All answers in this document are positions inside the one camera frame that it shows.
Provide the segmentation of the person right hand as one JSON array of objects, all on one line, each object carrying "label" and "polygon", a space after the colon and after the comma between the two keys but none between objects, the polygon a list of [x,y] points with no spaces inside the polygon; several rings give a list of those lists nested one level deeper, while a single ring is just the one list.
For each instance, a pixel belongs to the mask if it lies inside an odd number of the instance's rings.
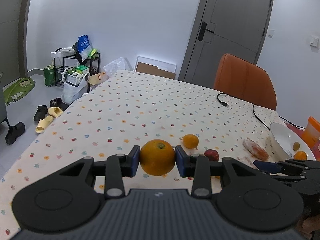
[{"label": "person right hand", "polygon": [[314,217],[302,216],[296,224],[296,230],[306,239],[311,239],[312,232],[319,230],[319,227],[319,215],[316,215]]}]

